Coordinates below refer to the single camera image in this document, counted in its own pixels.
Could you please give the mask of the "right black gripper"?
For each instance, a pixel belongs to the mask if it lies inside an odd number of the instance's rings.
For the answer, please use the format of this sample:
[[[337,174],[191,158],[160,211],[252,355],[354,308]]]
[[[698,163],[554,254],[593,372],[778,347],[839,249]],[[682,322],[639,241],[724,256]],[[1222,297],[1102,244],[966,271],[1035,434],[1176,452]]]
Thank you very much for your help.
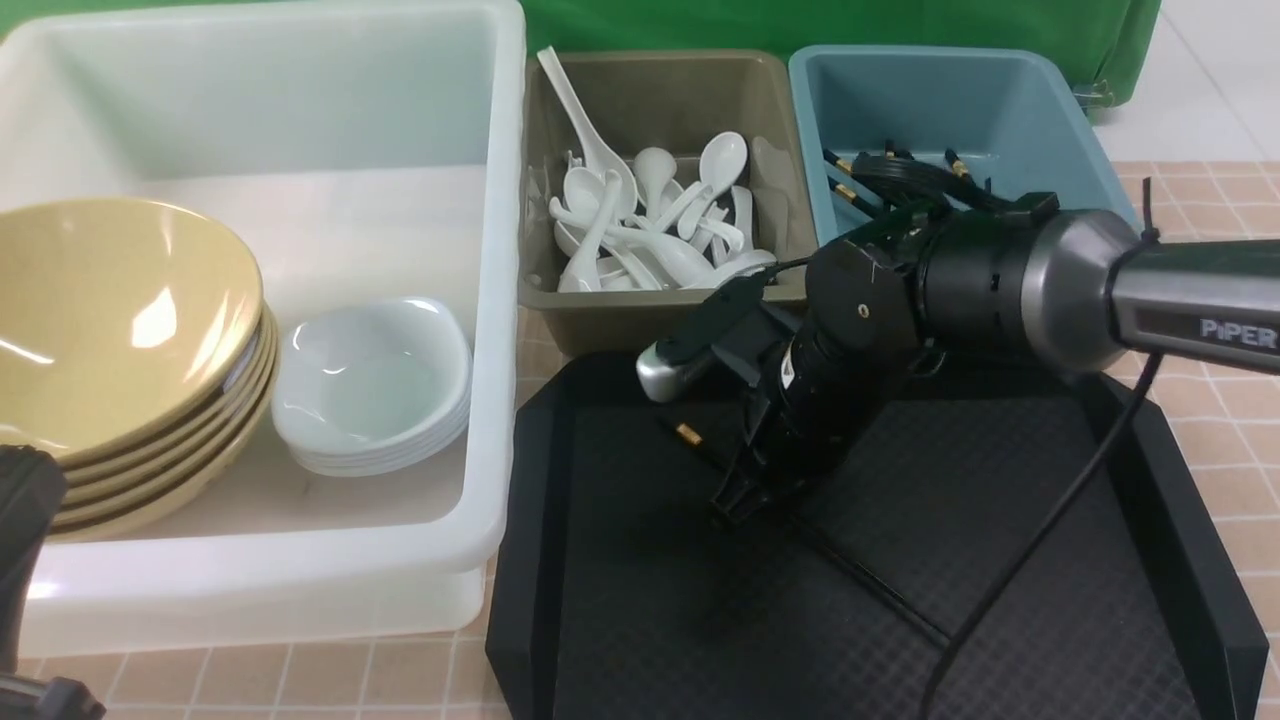
[[[790,336],[759,300],[718,300],[716,320],[723,364],[758,372],[740,448],[710,500],[724,523],[744,523],[835,470],[924,350],[910,300],[819,301]]]

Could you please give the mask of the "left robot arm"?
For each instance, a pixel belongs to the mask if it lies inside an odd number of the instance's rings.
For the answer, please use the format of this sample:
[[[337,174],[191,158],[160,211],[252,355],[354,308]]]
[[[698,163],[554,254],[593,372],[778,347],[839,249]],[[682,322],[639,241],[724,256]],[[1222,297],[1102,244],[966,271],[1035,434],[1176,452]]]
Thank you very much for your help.
[[[102,719],[88,687],[55,676],[36,680],[17,670],[20,624],[40,551],[67,492],[52,456],[29,446],[1,448],[1,716]]]

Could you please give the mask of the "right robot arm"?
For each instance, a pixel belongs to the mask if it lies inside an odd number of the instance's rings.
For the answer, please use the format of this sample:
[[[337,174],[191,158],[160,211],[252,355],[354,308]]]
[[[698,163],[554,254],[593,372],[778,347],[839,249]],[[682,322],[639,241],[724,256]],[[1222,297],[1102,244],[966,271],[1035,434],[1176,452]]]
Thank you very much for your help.
[[[928,354],[1100,372],[1128,350],[1277,373],[1277,242],[1161,245],[1107,210],[900,208],[806,260],[713,505],[737,523],[831,474]]]

